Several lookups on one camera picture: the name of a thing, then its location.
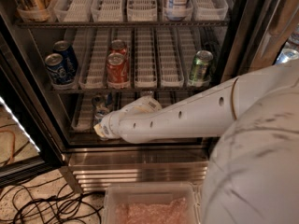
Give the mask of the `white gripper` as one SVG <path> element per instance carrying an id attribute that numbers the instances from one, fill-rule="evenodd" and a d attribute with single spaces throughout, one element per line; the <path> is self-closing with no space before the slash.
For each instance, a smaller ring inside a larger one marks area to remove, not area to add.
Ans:
<path id="1" fill-rule="evenodd" d="M 120 121 L 124 117 L 123 111 L 113 111 L 105 115 L 100 123 L 93 126 L 96 134 L 101 138 L 119 139 Z"/>

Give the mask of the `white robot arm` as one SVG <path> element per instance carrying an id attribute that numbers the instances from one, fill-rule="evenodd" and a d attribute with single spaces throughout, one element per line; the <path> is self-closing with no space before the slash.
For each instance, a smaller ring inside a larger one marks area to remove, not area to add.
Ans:
<path id="1" fill-rule="evenodd" d="M 201 224 L 299 224 L 299 62 L 275 64 L 163 108 L 140 98 L 95 127 L 129 143 L 216 136 Z"/>

